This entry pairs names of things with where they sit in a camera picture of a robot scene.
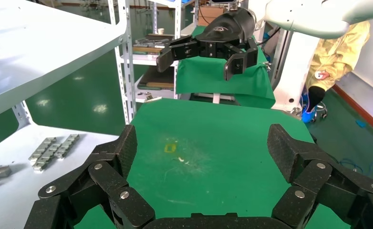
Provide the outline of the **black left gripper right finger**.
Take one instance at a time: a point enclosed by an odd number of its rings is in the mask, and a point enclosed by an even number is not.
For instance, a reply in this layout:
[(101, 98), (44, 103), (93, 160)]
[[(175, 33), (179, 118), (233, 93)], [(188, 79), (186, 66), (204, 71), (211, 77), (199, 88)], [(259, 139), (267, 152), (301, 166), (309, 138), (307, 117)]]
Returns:
[(353, 229), (373, 229), (373, 179), (335, 162), (317, 144), (292, 138), (279, 124), (269, 127), (269, 154), (290, 187), (272, 217), (303, 229), (318, 205), (330, 208)]

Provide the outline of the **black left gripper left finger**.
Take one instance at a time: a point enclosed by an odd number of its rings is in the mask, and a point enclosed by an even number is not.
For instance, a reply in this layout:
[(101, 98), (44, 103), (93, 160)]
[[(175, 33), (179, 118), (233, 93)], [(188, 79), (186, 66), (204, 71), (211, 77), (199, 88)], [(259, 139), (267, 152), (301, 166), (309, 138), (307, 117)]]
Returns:
[(127, 182), (137, 152), (136, 130), (97, 145), (78, 168), (44, 185), (26, 220), (27, 229), (72, 229), (100, 206), (118, 229), (141, 229), (155, 219), (154, 209)]

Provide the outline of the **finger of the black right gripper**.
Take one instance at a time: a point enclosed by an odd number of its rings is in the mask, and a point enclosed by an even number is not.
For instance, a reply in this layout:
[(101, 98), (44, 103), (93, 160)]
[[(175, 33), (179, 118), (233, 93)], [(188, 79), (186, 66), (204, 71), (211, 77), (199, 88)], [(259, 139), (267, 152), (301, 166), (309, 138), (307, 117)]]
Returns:
[(234, 46), (226, 43), (224, 79), (229, 81), (236, 74), (243, 74), (245, 70), (258, 62), (258, 47), (254, 38), (248, 38), (244, 43)]
[(157, 70), (162, 73), (167, 70), (174, 61), (184, 60), (199, 56), (203, 45), (202, 41), (192, 35), (172, 40), (165, 45), (156, 58)]

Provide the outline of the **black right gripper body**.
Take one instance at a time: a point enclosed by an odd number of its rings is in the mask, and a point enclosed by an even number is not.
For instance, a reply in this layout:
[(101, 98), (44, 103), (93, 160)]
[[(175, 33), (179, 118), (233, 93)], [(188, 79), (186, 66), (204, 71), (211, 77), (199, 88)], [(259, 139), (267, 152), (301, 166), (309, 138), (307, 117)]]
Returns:
[(252, 56), (256, 44), (252, 38), (256, 18), (247, 9), (225, 12), (215, 18), (201, 34), (195, 36), (198, 56), (229, 59), (248, 52)]

